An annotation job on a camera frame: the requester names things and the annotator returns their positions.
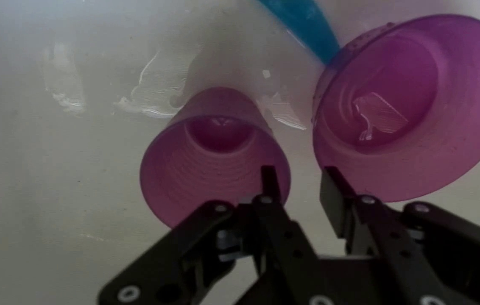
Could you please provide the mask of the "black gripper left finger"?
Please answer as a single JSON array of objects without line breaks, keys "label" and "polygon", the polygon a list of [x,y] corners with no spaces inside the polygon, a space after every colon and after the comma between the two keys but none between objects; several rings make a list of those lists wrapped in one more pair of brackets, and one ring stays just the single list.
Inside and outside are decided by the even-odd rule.
[{"label": "black gripper left finger", "polygon": [[280,203],[282,193],[278,185],[278,175],[273,166],[261,168],[261,202],[263,203]]}]

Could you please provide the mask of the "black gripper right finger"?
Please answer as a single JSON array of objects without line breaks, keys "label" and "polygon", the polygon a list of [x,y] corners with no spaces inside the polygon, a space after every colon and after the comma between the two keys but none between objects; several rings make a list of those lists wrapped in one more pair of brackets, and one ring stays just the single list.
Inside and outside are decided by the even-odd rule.
[{"label": "black gripper right finger", "polygon": [[319,200],[339,239],[345,239],[353,229],[351,205],[356,198],[356,192],[336,166],[322,170]]}]

